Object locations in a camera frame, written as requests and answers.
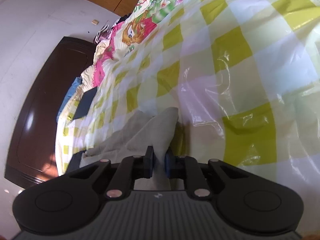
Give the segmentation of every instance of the gray cloth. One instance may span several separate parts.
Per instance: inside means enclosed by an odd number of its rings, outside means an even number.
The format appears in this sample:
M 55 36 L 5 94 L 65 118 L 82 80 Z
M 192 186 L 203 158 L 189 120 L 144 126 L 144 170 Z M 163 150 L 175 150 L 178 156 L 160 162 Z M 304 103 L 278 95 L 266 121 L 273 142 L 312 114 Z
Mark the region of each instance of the gray cloth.
M 170 190 L 169 179 L 164 171 L 164 155 L 172 141 L 178 109 L 169 107 L 155 117 L 136 111 L 125 126 L 114 132 L 107 140 L 82 154 L 80 168 L 101 159 L 119 163 L 132 155 L 145 155 L 147 147 L 153 146 L 155 166 L 151 179 L 137 179 L 135 190 Z

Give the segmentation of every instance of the cartoon print blanket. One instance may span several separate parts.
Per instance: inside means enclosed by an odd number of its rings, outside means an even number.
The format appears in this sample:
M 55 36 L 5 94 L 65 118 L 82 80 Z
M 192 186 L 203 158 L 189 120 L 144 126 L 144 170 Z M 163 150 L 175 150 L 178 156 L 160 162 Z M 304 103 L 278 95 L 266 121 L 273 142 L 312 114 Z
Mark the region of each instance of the cartoon print blanket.
M 100 42 L 59 117 L 59 174 L 136 109 L 179 109 L 171 147 L 284 184 L 320 230 L 320 0 L 140 0 Z M 86 117 L 72 120 L 97 86 Z

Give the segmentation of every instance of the screw head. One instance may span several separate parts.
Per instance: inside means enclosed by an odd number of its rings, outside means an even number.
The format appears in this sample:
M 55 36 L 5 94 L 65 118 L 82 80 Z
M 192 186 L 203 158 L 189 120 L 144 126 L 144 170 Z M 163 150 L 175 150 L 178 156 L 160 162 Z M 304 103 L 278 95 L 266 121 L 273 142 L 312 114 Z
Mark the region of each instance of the screw head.
M 198 197 L 207 197 L 210 195 L 210 191 L 205 188 L 198 188 L 195 190 L 194 193 Z
M 122 195 L 122 191 L 119 189 L 111 189 L 107 191 L 107 196 L 111 198 L 117 198 Z

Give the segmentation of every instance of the bed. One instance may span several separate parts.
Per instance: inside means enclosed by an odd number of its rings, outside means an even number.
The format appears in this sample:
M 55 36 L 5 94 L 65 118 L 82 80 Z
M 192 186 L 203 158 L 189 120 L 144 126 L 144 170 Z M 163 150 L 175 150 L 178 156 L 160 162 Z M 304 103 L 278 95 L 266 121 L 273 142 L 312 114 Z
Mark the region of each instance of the bed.
M 303 198 L 298 231 L 320 230 L 320 0 L 139 0 L 97 47 L 63 109 L 55 157 L 120 130 L 139 109 L 179 109 L 171 148 L 218 158 Z M 88 114 L 73 120 L 84 92 Z

